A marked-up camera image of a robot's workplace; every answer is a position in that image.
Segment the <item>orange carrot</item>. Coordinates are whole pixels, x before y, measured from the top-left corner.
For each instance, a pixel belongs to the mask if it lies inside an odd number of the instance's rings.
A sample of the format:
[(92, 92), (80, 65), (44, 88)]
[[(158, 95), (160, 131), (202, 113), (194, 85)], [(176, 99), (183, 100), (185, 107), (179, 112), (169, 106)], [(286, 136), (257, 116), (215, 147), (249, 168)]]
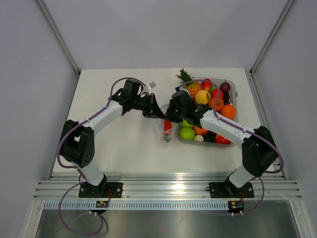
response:
[(171, 134), (172, 132), (172, 122), (169, 121), (169, 120), (164, 120), (164, 123), (163, 123), (163, 130), (166, 134)]

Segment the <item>clear zip top bag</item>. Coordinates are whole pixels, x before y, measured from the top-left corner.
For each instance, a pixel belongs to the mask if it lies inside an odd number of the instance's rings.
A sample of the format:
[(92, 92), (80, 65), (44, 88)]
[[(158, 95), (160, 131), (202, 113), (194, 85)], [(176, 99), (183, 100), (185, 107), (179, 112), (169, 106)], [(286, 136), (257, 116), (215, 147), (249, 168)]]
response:
[(178, 124), (166, 119), (156, 119), (156, 135), (160, 144), (170, 144), (175, 137)]

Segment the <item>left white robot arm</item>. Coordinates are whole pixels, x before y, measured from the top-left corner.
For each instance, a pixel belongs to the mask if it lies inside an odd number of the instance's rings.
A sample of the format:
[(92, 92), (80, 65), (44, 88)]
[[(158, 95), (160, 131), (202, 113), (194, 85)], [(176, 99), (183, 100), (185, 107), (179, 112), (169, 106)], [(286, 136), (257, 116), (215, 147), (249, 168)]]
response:
[(154, 82), (145, 84), (133, 78), (122, 78), (124, 86), (114, 92), (111, 88), (105, 106), (82, 121), (68, 120), (62, 130), (58, 146), (58, 158), (70, 163), (82, 178), (79, 197), (81, 198), (120, 198), (122, 184), (108, 182), (106, 175), (93, 161), (95, 155), (95, 137), (112, 121), (131, 110), (139, 110), (143, 117), (164, 119), (165, 115), (157, 104), (151, 90)]

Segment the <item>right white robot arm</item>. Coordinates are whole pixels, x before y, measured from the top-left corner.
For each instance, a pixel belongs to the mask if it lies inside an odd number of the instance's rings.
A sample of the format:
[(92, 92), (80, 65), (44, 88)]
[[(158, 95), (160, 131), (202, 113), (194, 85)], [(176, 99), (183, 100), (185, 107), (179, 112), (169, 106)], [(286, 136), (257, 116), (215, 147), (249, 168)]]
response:
[(228, 197), (237, 196), (253, 178), (261, 177), (278, 158), (278, 150), (270, 131), (264, 127), (253, 129), (221, 116), (207, 105), (196, 105), (184, 90), (172, 95), (166, 118), (172, 122), (189, 124), (212, 131), (242, 150), (242, 165), (234, 170), (220, 190)]

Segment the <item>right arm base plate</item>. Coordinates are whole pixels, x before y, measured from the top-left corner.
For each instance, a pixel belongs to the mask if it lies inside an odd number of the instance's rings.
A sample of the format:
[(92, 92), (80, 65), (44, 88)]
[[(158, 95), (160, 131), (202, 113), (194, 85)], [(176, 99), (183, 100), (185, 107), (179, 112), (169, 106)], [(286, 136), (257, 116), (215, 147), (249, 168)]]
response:
[(250, 182), (241, 188), (226, 184), (225, 182), (210, 182), (206, 187), (211, 198), (254, 198), (253, 186)]

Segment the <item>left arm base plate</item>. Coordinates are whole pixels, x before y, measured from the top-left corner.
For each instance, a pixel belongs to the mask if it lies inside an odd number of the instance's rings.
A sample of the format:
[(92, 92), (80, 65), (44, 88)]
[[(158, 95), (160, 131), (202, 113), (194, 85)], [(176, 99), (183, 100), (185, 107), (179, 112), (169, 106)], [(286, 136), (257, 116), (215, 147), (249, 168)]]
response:
[(93, 186), (87, 182), (80, 185), (80, 198), (121, 198), (123, 183), (106, 182), (98, 186)]

